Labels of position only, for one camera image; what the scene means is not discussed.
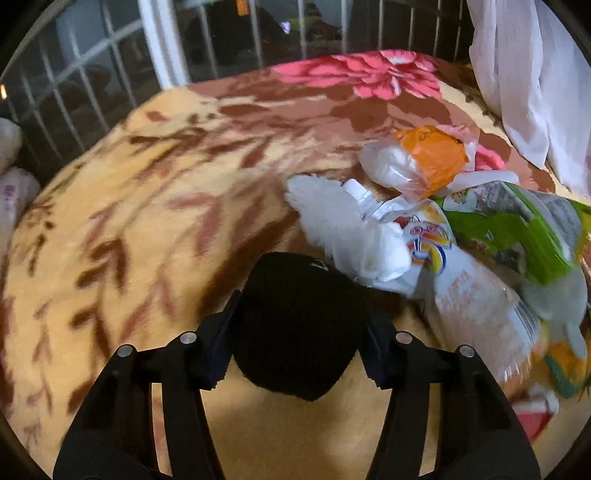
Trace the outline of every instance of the colorful logo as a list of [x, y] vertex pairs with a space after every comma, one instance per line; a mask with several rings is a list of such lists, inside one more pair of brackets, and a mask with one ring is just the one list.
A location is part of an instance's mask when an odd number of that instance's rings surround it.
[[445, 229], [436, 223], [421, 222], [412, 226], [409, 234], [414, 238], [407, 244], [413, 264], [427, 267], [435, 275], [441, 273], [447, 264], [445, 250], [452, 248]]

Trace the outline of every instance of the screw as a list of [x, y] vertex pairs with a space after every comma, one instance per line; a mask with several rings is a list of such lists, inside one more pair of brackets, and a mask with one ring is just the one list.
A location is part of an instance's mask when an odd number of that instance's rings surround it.
[[398, 332], [396, 334], [396, 341], [408, 345], [413, 341], [413, 336], [408, 332]]
[[184, 343], [185, 345], [193, 343], [195, 340], [197, 340], [195, 332], [185, 332], [181, 335], [181, 343]]
[[470, 345], [462, 345], [460, 347], [460, 353], [463, 356], [466, 356], [468, 358], [472, 358], [474, 356], [474, 349], [470, 346]]
[[134, 351], [134, 348], [131, 345], [121, 345], [117, 349], [117, 355], [120, 357], [130, 356], [131, 352]]

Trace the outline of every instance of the orange plastic bag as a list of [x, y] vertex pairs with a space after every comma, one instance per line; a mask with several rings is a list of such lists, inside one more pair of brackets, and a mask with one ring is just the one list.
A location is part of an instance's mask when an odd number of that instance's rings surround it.
[[468, 163], [464, 143], [432, 125], [400, 130], [392, 137], [415, 159], [428, 197], [450, 183]]
[[478, 129], [464, 125], [409, 128], [367, 145], [359, 161], [373, 181], [417, 202], [474, 170], [478, 137]]

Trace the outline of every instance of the pink flower pattern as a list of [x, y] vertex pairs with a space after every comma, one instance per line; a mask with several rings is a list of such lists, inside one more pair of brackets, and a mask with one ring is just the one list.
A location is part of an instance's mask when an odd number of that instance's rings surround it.
[[505, 170], [505, 161], [501, 158], [501, 156], [491, 150], [490, 148], [486, 148], [482, 144], [478, 144], [476, 147], [476, 157], [474, 159], [474, 164], [476, 166], [475, 170]]
[[295, 61], [273, 69], [282, 74], [284, 83], [320, 88], [352, 85], [361, 98], [393, 100], [402, 92], [440, 98], [439, 81], [433, 74], [437, 68], [437, 61], [423, 53], [380, 50]]

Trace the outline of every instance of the white cloth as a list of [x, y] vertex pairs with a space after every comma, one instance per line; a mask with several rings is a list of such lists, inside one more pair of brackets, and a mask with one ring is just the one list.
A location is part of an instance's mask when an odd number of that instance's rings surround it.
[[540, 0], [467, 0], [482, 96], [515, 148], [591, 196], [591, 67]]

